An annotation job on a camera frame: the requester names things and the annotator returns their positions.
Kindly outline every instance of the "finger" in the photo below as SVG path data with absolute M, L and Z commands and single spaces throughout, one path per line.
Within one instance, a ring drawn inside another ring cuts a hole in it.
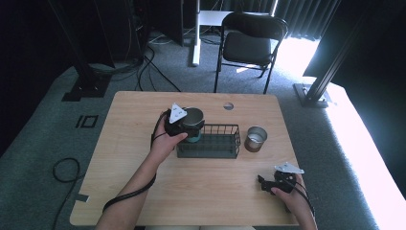
M 285 201 L 287 196 L 289 196 L 289 194 L 285 193 L 284 191 L 282 191 L 276 187 L 272 188 L 271 191 L 272 191 L 272 193 L 275 194 L 275 196 L 279 197 L 283 201 Z
M 161 121 L 159 122 L 160 126 L 163 126 L 165 124 L 165 120 L 167 119 L 167 115 L 164 115 L 161 119 Z
M 174 136 L 174 140 L 175 140 L 176 144 L 178 144 L 179 142 L 181 142 L 182 140 L 184 140 L 187 137 L 188 137 L 188 133 L 182 132 L 182 133 L 179 133 L 176 136 Z
M 302 179 L 302 176 L 301 176 L 300 174 L 295 174 L 295 176 L 296 176 L 296 182 L 302 184 L 303 181 L 304 181 L 304 180 Z

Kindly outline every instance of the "human arm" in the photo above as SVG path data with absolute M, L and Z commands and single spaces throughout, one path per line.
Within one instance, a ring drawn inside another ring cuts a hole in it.
M 297 183 L 303 184 L 302 176 L 300 174 L 295 175 Z M 302 186 L 296 185 L 296 188 L 305 194 L 305 189 Z M 317 224 L 313 214 L 311 213 L 310 207 L 305 198 L 302 197 L 298 191 L 293 190 L 290 194 L 288 194 L 276 187 L 272 188 L 271 190 L 286 204 L 290 212 L 295 215 L 296 220 L 299 222 L 299 225 L 303 230 L 317 229 Z
M 118 196 L 126 195 L 144 188 L 156 174 L 161 163 L 164 162 L 173 151 L 174 147 L 186 138 L 186 133 L 181 133 L 173 137 L 163 134 L 165 133 L 164 121 L 165 117 L 161 119 L 156 129 L 156 139 L 153 141 L 146 159 L 118 193 Z M 146 198 L 147 191 L 112 204 L 102 213 L 96 229 L 134 229 Z

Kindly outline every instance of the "black controller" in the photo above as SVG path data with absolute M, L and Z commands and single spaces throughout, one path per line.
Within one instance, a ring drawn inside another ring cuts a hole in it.
M 271 188 L 277 187 L 286 193 L 290 194 L 290 192 L 292 192 L 296 185 L 296 176 L 294 173 L 276 171 L 274 173 L 274 177 L 275 181 L 267 181 L 262 176 L 258 175 L 258 182 L 260 183 L 260 187 L 263 191 L 274 195 Z
M 204 121 L 194 126 L 188 126 L 183 123 L 186 118 L 185 117 L 171 124 L 169 122 L 170 112 L 170 109 L 165 112 L 167 114 L 167 119 L 165 120 L 165 131 L 169 136 L 176 136 L 182 132 L 188 133 L 188 138 L 197 137 L 199 135 L 200 129 L 204 126 Z

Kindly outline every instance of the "gray carpet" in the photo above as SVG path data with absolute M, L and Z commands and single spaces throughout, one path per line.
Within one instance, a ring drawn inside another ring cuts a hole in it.
M 150 44 L 150 47 L 155 51 L 153 63 L 181 91 L 213 92 L 217 46 L 202 43 L 198 67 L 191 67 L 192 46 L 188 42 L 185 47 L 173 42 Z M 147 56 L 152 57 L 150 50 Z M 289 54 L 284 57 L 281 54 L 281 59 L 284 58 L 293 61 L 293 56 L 289 57 Z M 277 61 L 268 94 L 275 94 L 280 101 L 297 159 L 306 171 L 304 181 L 316 209 L 319 229 L 378 229 L 337 143 L 325 110 L 301 107 L 292 87 L 293 83 L 303 81 L 301 70 L 288 70 L 289 65 Z M 235 69 L 232 67 L 223 68 L 218 92 L 262 93 L 265 78 L 254 78 L 252 71 L 232 77 L 233 71 Z M 71 90 L 76 77 L 75 69 L 70 68 L 55 80 L 31 120 L 0 159 L 0 229 L 52 229 L 57 210 L 72 185 L 54 179 L 55 162 L 75 157 L 80 162 L 80 174 L 85 173 L 114 94 L 134 90 L 137 84 L 135 73 L 115 75 L 103 98 L 62 102 L 64 93 Z M 141 86 L 145 91 L 175 91 L 153 68 L 146 69 Z M 80 116 L 98 116 L 98 120 L 94 127 L 77 127 Z M 57 171 L 64 179 L 76 175 L 72 162 L 61 164 Z M 75 186 L 73 195 L 68 197 L 56 229 L 92 229 L 72 226 L 69 222 L 80 184 L 81 180 Z

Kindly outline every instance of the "wire basket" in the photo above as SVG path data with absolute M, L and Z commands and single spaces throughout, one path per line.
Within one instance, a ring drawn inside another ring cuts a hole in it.
M 231 158 L 239 153 L 238 125 L 205 124 L 200 139 L 195 143 L 186 140 L 177 145 L 179 158 Z

